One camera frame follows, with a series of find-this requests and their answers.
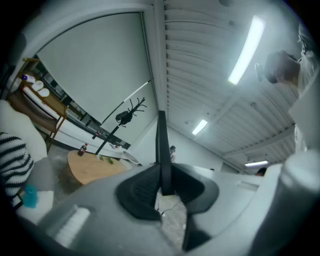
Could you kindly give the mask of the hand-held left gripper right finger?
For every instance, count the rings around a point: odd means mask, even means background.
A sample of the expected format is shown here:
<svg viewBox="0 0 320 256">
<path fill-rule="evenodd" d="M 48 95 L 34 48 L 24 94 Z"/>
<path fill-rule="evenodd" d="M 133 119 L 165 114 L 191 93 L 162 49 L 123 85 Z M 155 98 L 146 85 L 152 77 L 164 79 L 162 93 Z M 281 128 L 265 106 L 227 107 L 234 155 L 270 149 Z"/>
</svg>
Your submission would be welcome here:
<svg viewBox="0 0 320 256">
<path fill-rule="evenodd" d="M 174 189 L 186 207 L 185 252 L 249 252 L 272 204 L 281 164 L 265 176 L 175 163 Z"/>
</svg>

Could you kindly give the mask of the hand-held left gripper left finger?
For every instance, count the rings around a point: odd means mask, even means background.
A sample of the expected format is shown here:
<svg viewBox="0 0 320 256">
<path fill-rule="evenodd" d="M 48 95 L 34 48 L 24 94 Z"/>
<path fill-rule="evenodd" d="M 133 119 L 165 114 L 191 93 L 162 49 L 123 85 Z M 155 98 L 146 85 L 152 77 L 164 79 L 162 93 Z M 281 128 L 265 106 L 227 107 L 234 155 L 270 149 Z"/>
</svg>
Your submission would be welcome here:
<svg viewBox="0 0 320 256">
<path fill-rule="evenodd" d="M 157 165 L 82 186 L 39 223 L 60 256 L 178 256 L 155 209 Z"/>
</svg>

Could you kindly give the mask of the dark framed picture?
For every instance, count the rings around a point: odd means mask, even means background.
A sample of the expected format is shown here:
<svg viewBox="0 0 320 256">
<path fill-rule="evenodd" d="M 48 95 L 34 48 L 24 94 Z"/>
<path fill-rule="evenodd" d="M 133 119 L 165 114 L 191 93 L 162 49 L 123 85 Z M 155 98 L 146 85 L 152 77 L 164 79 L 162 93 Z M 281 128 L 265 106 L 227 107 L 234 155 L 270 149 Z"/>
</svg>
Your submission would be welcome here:
<svg viewBox="0 0 320 256">
<path fill-rule="evenodd" d="M 172 185 L 172 162 L 170 157 L 166 112 L 163 110 L 158 111 L 155 138 L 155 154 L 155 162 L 160 167 L 159 183 L 162 195 L 173 195 L 175 192 Z"/>
</svg>

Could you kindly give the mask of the light wooden coffee table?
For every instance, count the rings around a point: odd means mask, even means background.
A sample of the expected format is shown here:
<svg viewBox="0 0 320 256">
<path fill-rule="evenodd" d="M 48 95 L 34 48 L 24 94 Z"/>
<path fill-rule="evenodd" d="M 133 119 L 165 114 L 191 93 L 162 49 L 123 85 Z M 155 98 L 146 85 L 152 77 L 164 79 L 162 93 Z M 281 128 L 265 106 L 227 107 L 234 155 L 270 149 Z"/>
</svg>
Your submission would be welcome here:
<svg viewBox="0 0 320 256">
<path fill-rule="evenodd" d="M 83 156 L 79 156 L 77 150 L 72 150 L 67 154 L 67 163 L 73 177 L 82 185 L 128 170 L 112 157 L 113 164 L 109 164 L 107 157 L 103 156 L 102 161 L 95 154 L 85 152 Z"/>
</svg>

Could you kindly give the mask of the long ceiling light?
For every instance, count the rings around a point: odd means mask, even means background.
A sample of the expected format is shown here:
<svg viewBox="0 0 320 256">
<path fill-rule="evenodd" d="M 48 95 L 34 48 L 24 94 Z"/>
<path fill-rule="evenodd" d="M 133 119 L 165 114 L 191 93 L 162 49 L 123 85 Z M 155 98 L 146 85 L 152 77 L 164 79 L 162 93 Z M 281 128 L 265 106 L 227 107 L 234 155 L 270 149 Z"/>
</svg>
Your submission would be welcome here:
<svg viewBox="0 0 320 256">
<path fill-rule="evenodd" d="M 265 26 L 266 22 L 264 19 L 260 18 L 257 15 L 253 16 L 241 53 L 228 78 L 228 81 L 231 84 L 237 85 L 246 72 L 260 43 L 265 30 Z"/>
<path fill-rule="evenodd" d="M 201 132 L 204 127 L 208 124 L 208 122 L 204 119 L 202 119 L 198 125 L 194 128 L 194 130 L 192 131 L 193 135 L 197 135 L 199 132 Z"/>
<path fill-rule="evenodd" d="M 264 166 L 264 165 L 267 165 L 268 163 L 269 162 L 267 160 L 262 160 L 257 162 L 248 162 L 248 163 L 245 163 L 244 165 L 250 168 L 250 167 Z"/>
</svg>

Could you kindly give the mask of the round white side table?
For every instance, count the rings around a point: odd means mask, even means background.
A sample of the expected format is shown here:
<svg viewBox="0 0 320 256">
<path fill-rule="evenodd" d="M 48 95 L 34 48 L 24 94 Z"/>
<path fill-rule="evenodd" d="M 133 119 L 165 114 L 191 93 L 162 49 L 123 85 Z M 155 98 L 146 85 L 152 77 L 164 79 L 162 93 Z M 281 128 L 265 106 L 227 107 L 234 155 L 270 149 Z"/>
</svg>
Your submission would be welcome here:
<svg viewBox="0 0 320 256">
<path fill-rule="evenodd" d="M 129 152 L 123 151 L 119 162 L 123 164 L 128 170 L 139 166 L 139 161 Z"/>
</svg>

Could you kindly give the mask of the teal plush item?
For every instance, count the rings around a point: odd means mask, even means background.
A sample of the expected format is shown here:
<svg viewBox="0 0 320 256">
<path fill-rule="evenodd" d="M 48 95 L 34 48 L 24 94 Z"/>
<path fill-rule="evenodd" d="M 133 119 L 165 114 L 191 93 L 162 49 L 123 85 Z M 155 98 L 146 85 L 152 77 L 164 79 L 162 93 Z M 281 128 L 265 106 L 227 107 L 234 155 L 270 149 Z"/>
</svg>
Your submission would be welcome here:
<svg viewBox="0 0 320 256">
<path fill-rule="evenodd" d="M 26 185 L 24 187 L 24 194 L 22 195 L 23 205 L 27 208 L 34 209 L 37 205 L 37 188 L 33 185 Z"/>
</svg>

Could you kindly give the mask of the black coat rack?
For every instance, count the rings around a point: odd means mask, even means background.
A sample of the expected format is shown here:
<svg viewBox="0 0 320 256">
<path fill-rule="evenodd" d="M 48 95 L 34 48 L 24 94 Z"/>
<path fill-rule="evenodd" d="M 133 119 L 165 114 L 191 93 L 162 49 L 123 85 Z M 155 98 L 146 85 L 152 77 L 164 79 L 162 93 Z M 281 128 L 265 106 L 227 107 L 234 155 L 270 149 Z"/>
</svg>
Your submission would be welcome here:
<svg viewBox="0 0 320 256">
<path fill-rule="evenodd" d="M 145 97 L 143 97 L 141 100 L 139 100 L 139 98 L 137 98 L 138 103 L 136 106 L 133 106 L 132 100 L 130 99 L 130 104 L 131 104 L 131 108 L 129 108 L 126 111 L 131 111 L 133 116 L 137 116 L 135 114 L 135 112 L 144 112 L 144 110 L 140 110 L 140 107 L 147 107 L 146 105 L 144 105 L 144 102 L 146 100 Z M 126 125 L 121 125 L 120 123 L 117 122 L 116 127 L 112 130 L 112 132 L 106 137 L 106 139 L 103 141 L 103 143 L 100 145 L 100 147 L 98 148 L 98 150 L 95 152 L 95 155 L 99 155 L 100 151 L 103 149 L 103 147 L 105 146 L 105 144 L 108 142 L 108 140 L 115 134 L 115 132 L 120 128 L 120 127 L 126 127 Z"/>
</svg>

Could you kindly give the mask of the dark hanging bag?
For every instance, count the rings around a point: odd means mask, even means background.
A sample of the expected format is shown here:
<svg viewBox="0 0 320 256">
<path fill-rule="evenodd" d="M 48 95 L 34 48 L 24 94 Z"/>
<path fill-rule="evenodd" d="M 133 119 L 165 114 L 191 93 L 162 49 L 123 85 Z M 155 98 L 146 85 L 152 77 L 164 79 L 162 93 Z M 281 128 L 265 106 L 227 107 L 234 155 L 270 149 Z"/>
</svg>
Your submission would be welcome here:
<svg viewBox="0 0 320 256">
<path fill-rule="evenodd" d="M 133 118 L 133 113 L 131 111 L 123 111 L 116 115 L 115 120 L 120 123 L 122 126 L 126 125 L 127 123 L 131 122 Z"/>
</svg>

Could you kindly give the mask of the black white striped cloth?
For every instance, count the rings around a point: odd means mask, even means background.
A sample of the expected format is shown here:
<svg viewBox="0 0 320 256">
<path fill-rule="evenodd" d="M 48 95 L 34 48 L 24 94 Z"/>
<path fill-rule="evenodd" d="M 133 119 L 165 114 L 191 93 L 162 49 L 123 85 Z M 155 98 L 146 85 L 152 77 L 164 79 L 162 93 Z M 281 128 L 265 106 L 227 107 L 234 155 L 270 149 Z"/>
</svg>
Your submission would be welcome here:
<svg viewBox="0 0 320 256">
<path fill-rule="evenodd" d="M 0 182 L 9 199 L 13 199 L 28 179 L 34 160 L 19 137 L 0 132 Z"/>
</svg>

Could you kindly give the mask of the brown wooden shelf rack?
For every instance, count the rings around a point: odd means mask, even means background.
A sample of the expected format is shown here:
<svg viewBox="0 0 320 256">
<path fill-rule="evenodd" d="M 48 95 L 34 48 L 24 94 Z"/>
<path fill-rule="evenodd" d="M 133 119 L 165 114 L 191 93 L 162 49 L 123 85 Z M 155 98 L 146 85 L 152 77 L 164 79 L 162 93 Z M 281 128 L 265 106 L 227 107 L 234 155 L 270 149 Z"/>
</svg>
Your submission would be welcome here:
<svg viewBox="0 0 320 256">
<path fill-rule="evenodd" d="M 22 74 L 27 74 L 35 77 L 35 81 L 42 81 L 34 72 L 34 68 L 40 63 L 40 60 L 38 58 L 23 58 L 22 61 L 23 65 L 15 76 L 11 87 L 16 82 L 19 82 L 19 85 L 14 92 L 9 93 L 7 100 L 16 111 L 27 115 L 32 122 L 49 131 L 45 140 L 46 149 L 49 151 L 67 117 L 67 107 L 51 93 L 46 98 L 39 96 L 37 91 L 32 88 L 33 83 L 21 79 Z"/>
</svg>

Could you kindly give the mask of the person's white shirt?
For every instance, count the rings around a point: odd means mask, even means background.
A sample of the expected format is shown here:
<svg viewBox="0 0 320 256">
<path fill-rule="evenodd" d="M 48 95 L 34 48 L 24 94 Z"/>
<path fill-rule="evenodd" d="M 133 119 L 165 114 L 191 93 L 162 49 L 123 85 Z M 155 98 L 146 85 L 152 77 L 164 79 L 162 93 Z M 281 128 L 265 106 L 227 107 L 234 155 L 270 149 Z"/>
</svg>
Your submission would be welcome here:
<svg viewBox="0 0 320 256">
<path fill-rule="evenodd" d="M 289 114 L 295 122 L 295 151 L 320 150 L 320 56 L 314 51 L 301 54 L 298 100 Z"/>
</svg>

